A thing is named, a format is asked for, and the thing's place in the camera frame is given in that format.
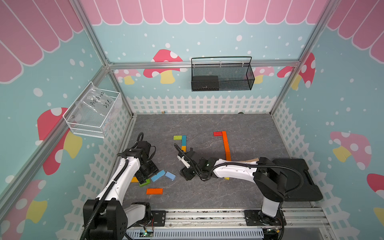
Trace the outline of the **light blue short block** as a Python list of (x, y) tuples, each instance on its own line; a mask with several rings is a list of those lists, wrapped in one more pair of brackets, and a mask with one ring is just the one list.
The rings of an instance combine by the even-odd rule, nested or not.
[(176, 175), (174, 175), (174, 174), (172, 174), (172, 173), (170, 173), (170, 172), (166, 172), (165, 176), (166, 176), (167, 178), (169, 178), (170, 180), (172, 180), (172, 181), (174, 181), (175, 178), (176, 178)]

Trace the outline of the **orange block front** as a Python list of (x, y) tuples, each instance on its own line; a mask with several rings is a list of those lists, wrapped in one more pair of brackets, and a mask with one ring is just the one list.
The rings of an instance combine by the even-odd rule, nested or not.
[(164, 192), (164, 190), (161, 188), (149, 188), (149, 189), (147, 189), (146, 194), (147, 195), (162, 195), (163, 192)]

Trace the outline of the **red small block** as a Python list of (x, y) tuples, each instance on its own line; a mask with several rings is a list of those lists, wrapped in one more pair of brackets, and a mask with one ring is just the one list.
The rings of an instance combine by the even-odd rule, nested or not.
[(219, 137), (223, 135), (223, 132), (214, 132), (213, 134), (215, 137)]

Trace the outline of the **natural wood block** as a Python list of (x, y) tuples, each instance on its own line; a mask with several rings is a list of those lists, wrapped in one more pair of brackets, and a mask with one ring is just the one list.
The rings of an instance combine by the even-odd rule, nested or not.
[(258, 162), (259, 160), (260, 160), (259, 158), (256, 158), (256, 159), (248, 160), (247, 162)]

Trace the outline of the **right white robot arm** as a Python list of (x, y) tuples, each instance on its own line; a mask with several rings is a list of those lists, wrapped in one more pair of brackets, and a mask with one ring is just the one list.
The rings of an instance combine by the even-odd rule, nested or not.
[(255, 183), (263, 195), (256, 219), (264, 226), (272, 226), (276, 221), (284, 226), (283, 217), (278, 217), (278, 214), (286, 195), (304, 185), (304, 177), (298, 170), (277, 165), (268, 158), (242, 162), (201, 158), (196, 162), (196, 152), (185, 152), (177, 144), (174, 147), (178, 151), (178, 159), (185, 165), (180, 175), (187, 181), (197, 176), (203, 182), (211, 178), (231, 178)]

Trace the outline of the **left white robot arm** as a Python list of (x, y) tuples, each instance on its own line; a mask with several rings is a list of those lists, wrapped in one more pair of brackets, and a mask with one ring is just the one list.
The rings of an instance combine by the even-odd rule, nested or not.
[(84, 230), (82, 240), (121, 240), (129, 227), (139, 224), (144, 229), (154, 222), (147, 202), (132, 203), (123, 208), (125, 194), (133, 178), (143, 185), (159, 173), (152, 161), (156, 147), (144, 141), (139, 133), (135, 144), (118, 154), (120, 163), (111, 180), (95, 199), (83, 206)]

